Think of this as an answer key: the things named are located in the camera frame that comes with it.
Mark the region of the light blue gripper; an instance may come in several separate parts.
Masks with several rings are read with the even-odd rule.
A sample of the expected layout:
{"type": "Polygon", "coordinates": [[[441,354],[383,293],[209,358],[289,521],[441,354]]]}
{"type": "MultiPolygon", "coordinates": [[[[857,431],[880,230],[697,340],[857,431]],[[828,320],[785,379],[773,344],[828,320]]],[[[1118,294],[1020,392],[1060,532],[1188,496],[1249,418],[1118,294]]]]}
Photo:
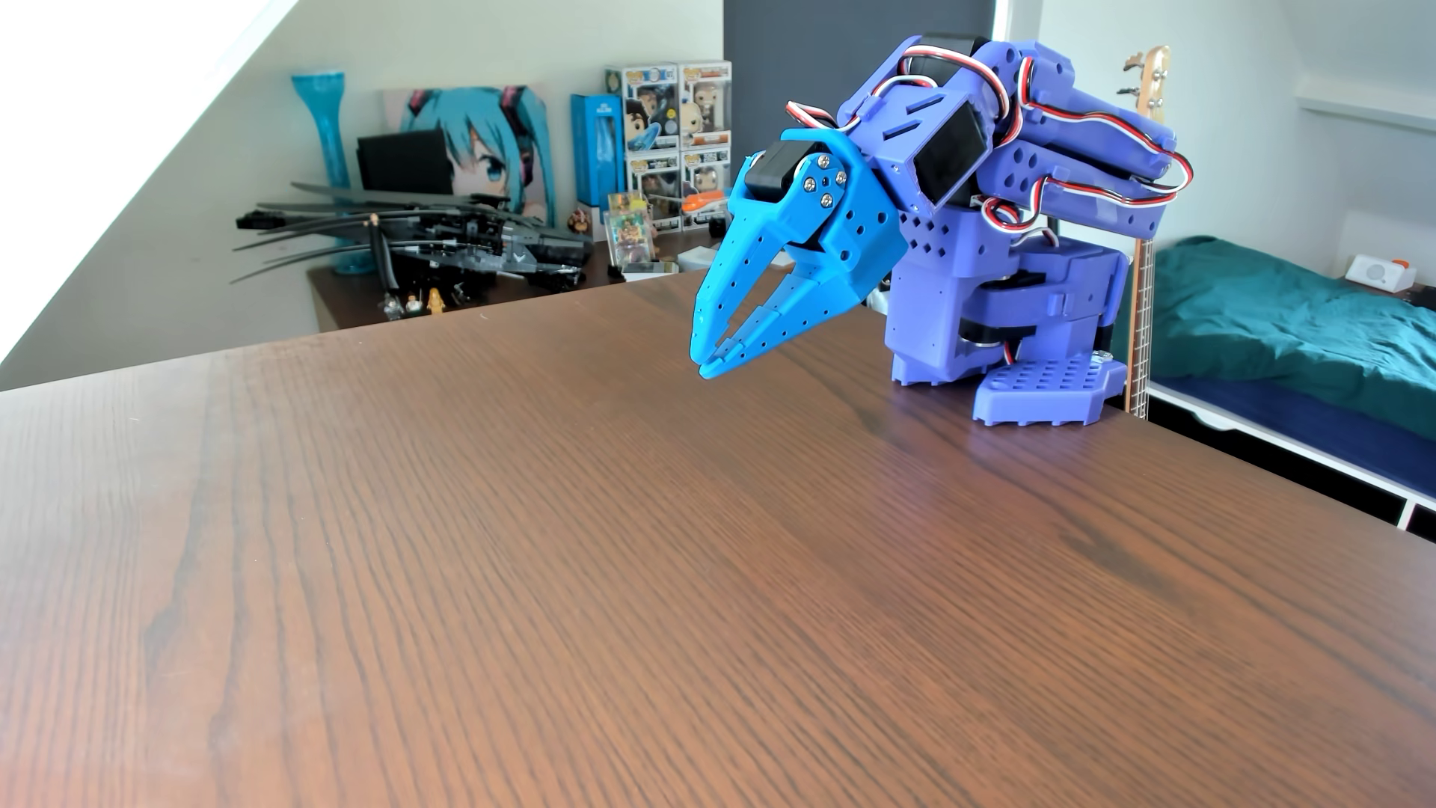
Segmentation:
{"type": "Polygon", "coordinates": [[[691,359],[704,377],[857,307],[908,248],[887,189],[834,129],[787,129],[745,158],[728,210],[727,235],[694,303],[691,359]],[[755,301],[781,251],[794,266],[755,301]]]}

